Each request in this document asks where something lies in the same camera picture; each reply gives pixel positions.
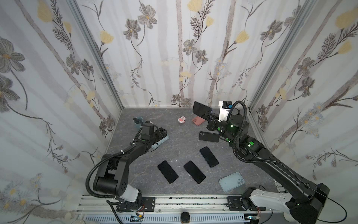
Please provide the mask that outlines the blue smartphone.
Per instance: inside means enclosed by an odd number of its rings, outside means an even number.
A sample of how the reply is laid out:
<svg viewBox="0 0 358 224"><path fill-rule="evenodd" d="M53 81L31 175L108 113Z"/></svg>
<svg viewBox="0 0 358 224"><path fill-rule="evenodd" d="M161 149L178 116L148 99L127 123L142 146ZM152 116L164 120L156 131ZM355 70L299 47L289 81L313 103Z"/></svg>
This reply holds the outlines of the blue smartphone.
<svg viewBox="0 0 358 224"><path fill-rule="evenodd" d="M207 115L212 112L212 108L204 105L200 102L195 101L193 104L193 114L203 118L207 119Z"/></svg>

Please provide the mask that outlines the black smartphone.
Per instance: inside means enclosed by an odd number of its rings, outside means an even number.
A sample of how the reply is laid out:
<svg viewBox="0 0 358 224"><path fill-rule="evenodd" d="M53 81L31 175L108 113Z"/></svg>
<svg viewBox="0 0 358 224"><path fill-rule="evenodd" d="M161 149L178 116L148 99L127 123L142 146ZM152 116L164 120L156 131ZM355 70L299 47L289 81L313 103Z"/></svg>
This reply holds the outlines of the black smartphone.
<svg viewBox="0 0 358 224"><path fill-rule="evenodd" d="M209 167L213 168L219 164L219 161L216 159L215 155L208 147L200 149L200 153L209 165Z"/></svg>
<svg viewBox="0 0 358 224"><path fill-rule="evenodd" d="M157 167L164 176L164 178L169 182L169 184L172 184L175 180L179 178L178 174L174 171L174 169L167 161L163 161Z"/></svg>
<svg viewBox="0 0 358 224"><path fill-rule="evenodd" d="M184 169L198 184L206 178L204 173L192 161L188 161L184 165Z"/></svg>

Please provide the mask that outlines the light blue phone case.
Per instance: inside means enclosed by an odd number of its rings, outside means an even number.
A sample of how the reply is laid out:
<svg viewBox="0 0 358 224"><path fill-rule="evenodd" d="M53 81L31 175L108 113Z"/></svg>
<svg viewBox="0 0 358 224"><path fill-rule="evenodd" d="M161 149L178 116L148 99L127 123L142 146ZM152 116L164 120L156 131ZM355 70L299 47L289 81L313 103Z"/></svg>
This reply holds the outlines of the light blue phone case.
<svg viewBox="0 0 358 224"><path fill-rule="evenodd" d="M157 149L161 144L163 144L164 142L166 142L169 139L169 136L167 135L166 137L164 137L163 139L161 139L160 141L156 142L155 144L152 145L152 149Z"/></svg>

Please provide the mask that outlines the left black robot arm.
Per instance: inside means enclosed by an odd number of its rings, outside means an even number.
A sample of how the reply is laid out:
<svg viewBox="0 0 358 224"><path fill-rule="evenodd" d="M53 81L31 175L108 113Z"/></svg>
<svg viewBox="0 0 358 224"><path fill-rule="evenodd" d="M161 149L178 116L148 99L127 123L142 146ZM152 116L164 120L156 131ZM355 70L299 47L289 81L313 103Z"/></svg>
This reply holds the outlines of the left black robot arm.
<svg viewBox="0 0 358 224"><path fill-rule="evenodd" d="M105 154L87 175L87 192L106 199L112 211L142 211L144 202L139 189L129 184L130 165L140 156L156 150L168 139L167 131L147 121L141 124L129 147L114 154Z"/></svg>

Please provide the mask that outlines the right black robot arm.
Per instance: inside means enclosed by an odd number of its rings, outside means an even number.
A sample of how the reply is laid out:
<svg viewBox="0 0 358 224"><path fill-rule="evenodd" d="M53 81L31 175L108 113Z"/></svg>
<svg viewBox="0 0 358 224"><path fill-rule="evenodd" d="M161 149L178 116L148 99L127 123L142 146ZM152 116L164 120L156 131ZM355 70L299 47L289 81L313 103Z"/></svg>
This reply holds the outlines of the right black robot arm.
<svg viewBox="0 0 358 224"><path fill-rule="evenodd" d="M201 105L199 110L193 109L193 112L208 122L209 131L217 131L228 142L238 160L259 167L287 190L287 193L274 193L249 187L241 195L239 205L245 211L259 207L281 211L299 224L319 221L330 189L323 183L315 184L299 175L247 134L249 123L246 121L247 107L244 102L225 103L229 112L224 119L206 105Z"/></svg>

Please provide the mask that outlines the black phone case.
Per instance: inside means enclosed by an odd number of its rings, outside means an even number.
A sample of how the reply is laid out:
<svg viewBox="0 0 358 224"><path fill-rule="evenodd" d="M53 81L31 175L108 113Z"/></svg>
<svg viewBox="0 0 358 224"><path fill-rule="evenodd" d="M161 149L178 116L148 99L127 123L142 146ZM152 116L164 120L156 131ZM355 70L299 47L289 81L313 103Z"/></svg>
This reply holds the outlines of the black phone case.
<svg viewBox="0 0 358 224"><path fill-rule="evenodd" d="M219 142L220 137L216 133L210 133L210 132L203 132L200 131L199 133L199 140L201 141L208 141L208 142Z"/></svg>

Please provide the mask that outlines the pink phone case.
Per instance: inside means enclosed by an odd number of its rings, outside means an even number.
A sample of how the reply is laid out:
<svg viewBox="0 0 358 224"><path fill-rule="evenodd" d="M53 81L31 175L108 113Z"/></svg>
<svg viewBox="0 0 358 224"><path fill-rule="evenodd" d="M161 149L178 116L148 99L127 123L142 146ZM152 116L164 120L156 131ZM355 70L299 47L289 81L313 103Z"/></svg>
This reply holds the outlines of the pink phone case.
<svg viewBox="0 0 358 224"><path fill-rule="evenodd" d="M196 125L196 126L200 126L202 123L204 123L206 120L203 119L200 116L196 116L195 118L192 119L192 122Z"/></svg>

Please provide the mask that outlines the pale green phone case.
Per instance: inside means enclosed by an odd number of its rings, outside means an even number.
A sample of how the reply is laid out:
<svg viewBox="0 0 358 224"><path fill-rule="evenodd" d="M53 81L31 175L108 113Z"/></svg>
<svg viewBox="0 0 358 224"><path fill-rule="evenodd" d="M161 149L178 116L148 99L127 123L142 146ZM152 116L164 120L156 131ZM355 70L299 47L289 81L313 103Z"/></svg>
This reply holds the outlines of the pale green phone case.
<svg viewBox="0 0 358 224"><path fill-rule="evenodd" d="M219 180L219 185L224 192L230 192L231 190L244 184L245 180L239 172L235 172Z"/></svg>

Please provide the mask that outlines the teal ceramic cup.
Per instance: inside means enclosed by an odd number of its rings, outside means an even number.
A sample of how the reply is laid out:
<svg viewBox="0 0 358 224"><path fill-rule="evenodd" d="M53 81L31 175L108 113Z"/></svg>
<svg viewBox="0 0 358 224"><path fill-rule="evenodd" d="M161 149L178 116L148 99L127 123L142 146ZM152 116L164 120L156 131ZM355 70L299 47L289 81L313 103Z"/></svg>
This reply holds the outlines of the teal ceramic cup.
<svg viewBox="0 0 358 224"><path fill-rule="evenodd" d="M133 118L133 123L134 123L134 125L135 125L135 128L136 128L137 130L140 130L141 127L142 127L143 124L144 124L144 119L143 119L143 117Z"/></svg>

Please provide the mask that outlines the pink white cupcake toy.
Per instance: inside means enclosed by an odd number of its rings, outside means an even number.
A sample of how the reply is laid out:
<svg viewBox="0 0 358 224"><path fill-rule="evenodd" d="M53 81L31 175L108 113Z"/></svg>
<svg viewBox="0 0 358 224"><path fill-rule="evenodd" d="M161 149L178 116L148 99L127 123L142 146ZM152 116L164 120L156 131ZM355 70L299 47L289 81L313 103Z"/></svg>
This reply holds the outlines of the pink white cupcake toy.
<svg viewBox="0 0 358 224"><path fill-rule="evenodd" d="M181 116L178 118L178 122L181 124L185 123L185 121L186 121L186 118L184 116Z"/></svg>

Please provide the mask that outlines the black round knob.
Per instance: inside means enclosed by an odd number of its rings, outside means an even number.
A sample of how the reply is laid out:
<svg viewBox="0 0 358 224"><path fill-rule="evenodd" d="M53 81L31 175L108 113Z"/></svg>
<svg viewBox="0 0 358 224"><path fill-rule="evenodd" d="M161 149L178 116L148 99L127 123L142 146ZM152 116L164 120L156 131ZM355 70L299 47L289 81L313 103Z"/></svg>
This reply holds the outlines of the black round knob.
<svg viewBox="0 0 358 224"><path fill-rule="evenodd" d="M185 211L185 212L181 213L180 221L181 221L182 224L190 223L190 219L191 219L191 217L190 217L189 212Z"/></svg>

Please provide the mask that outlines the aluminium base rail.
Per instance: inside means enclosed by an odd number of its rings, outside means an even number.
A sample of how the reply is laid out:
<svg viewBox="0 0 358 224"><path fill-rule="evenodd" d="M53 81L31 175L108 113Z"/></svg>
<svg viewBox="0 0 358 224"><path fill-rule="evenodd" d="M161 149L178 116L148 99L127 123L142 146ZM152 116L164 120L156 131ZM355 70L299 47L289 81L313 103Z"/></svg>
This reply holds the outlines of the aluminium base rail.
<svg viewBox="0 0 358 224"><path fill-rule="evenodd" d="M154 203L145 204L143 224L168 223L179 224L180 215L188 212L192 224L286 224L282 212L268 209L243 211L234 209L231 202L246 189L244 184L225 193L215 182L216 193L205 193L212 185L197 184L190 176L180 177L172 184L163 178L160 183L147 183L140 186L144 197L153 197Z"/></svg>

